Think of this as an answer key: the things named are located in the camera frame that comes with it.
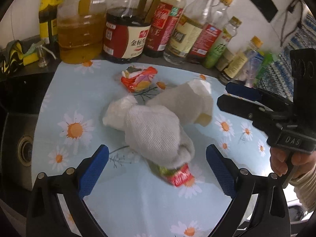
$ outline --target red bottle label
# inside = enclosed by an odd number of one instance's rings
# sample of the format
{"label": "red bottle label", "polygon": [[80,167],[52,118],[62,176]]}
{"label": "red bottle label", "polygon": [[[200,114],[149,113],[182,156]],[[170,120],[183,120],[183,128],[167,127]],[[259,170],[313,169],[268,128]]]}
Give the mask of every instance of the red bottle label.
{"label": "red bottle label", "polygon": [[116,58],[130,59],[143,52],[150,26],[130,27],[106,23],[103,49]]}
{"label": "red bottle label", "polygon": [[153,17],[146,47],[154,51],[163,51],[183,9],[160,2]]}
{"label": "red bottle label", "polygon": [[189,54],[204,58],[221,32],[222,31],[216,27],[213,27],[210,24],[205,24]]}
{"label": "red bottle label", "polygon": [[167,180],[172,185],[179,187],[179,186],[185,184],[187,181],[190,181],[192,178],[193,178],[193,175],[191,174],[191,172],[189,170],[189,166],[188,166],[188,164],[185,164],[174,175],[168,176]]}

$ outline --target light blue tablecloth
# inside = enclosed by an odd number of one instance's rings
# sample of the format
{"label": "light blue tablecloth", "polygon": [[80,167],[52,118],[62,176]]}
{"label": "light blue tablecloth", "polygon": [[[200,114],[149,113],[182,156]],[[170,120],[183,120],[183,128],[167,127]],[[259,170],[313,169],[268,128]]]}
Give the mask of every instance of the light blue tablecloth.
{"label": "light blue tablecloth", "polygon": [[[124,133],[105,127],[102,117],[111,101],[126,94],[118,75],[128,65],[93,61],[86,66],[62,62],[47,90],[34,137],[33,183],[39,172],[50,176],[77,167],[100,144],[107,145],[110,152],[126,145]],[[154,67],[158,74],[153,87],[157,81],[174,86],[201,77],[180,69]],[[216,100],[225,88],[215,78],[206,76],[206,80],[211,83],[215,103],[213,120],[207,127],[195,124],[184,128],[196,150],[189,164],[195,181],[176,188],[154,175],[147,161],[128,148],[111,153],[91,195],[84,199],[108,236],[208,236],[231,201],[205,158],[206,147],[212,143],[240,168],[257,175],[272,172],[265,135],[250,121],[219,111]],[[159,88],[149,92],[157,93]],[[137,96],[140,103],[148,97]],[[61,195],[60,200],[71,230],[78,233]]]}

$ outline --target green bottle label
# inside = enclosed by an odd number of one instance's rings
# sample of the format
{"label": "green bottle label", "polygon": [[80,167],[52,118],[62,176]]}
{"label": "green bottle label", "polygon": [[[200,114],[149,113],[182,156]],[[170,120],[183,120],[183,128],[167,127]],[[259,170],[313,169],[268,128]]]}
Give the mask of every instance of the green bottle label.
{"label": "green bottle label", "polygon": [[220,56],[222,56],[222,54],[224,53],[226,45],[231,39],[232,36],[228,33],[226,29],[223,29],[222,35],[216,40],[216,42],[212,45],[211,49],[206,55],[206,59],[204,62],[204,66],[206,68],[209,69],[216,64]]}

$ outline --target finger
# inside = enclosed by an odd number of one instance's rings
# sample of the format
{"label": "finger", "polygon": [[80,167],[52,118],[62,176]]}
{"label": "finger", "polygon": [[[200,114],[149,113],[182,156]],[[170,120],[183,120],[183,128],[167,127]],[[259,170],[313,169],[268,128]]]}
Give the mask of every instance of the finger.
{"label": "finger", "polygon": [[307,164],[311,161],[316,161],[316,152],[313,152],[311,155],[307,153],[294,153],[292,156],[292,164],[295,166],[301,166]]}
{"label": "finger", "polygon": [[270,157],[270,164],[271,164],[271,168],[272,170],[278,175],[278,176],[282,176],[284,174],[286,174],[287,170],[288,170],[288,166],[286,165],[285,162],[281,162],[279,161],[276,157],[271,156]]}
{"label": "finger", "polygon": [[302,166],[300,166],[297,172],[294,174],[293,178],[298,178],[299,176],[306,174],[307,172],[311,171],[315,166],[314,161],[310,161]]}
{"label": "finger", "polygon": [[271,156],[276,157],[281,162],[284,162],[287,158],[287,154],[283,150],[275,148],[275,147],[270,148],[270,153],[271,153]]}

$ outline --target white towel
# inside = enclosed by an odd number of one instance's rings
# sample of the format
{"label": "white towel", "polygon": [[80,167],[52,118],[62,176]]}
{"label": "white towel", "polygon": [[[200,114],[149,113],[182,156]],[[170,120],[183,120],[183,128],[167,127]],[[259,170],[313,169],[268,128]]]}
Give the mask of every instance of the white towel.
{"label": "white towel", "polygon": [[192,140],[166,107],[135,105],[124,122],[125,142],[155,164],[175,169],[194,157]]}
{"label": "white towel", "polygon": [[212,121],[213,104],[210,83],[200,79],[167,89],[146,103],[165,106],[178,116],[183,126],[193,123],[207,126]]}
{"label": "white towel", "polygon": [[127,95],[117,101],[111,102],[102,119],[103,124],[124,131],[125,115],[135,104],[137,104],[137,101],[133,95]]}

